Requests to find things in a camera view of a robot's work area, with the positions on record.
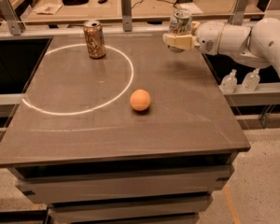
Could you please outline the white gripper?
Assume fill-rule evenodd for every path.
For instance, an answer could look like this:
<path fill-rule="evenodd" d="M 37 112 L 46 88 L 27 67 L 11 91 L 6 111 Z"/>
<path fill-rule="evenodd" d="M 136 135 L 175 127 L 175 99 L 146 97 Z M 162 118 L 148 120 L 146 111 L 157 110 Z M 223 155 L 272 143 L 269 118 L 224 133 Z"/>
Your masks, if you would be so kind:
<path fill-rule="evenodd" d="M 217 55 L 224 26 L 223 22 L 218 21 L 208 21 L 203 24 L 192 21 L 191 35 L 163 34 L 162 39 L 170 48 L 191 50 L 197 47 L 200 53 Z"/>

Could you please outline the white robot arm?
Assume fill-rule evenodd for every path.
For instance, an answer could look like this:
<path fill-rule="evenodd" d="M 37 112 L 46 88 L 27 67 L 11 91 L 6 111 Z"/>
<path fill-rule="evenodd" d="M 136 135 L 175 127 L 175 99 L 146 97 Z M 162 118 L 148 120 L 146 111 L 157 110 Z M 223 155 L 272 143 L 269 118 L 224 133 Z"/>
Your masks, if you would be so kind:
<path fill-rule="evenodd" d="M 280 20 L 265 18 L 253 27 L 219 21 L 195 22 L 191 34 L 164 34 L 163 42 L 176 49 L 197 49 L 202 54 L 226 55 L 253 68 L 272 66 L 280 78 Z"/>

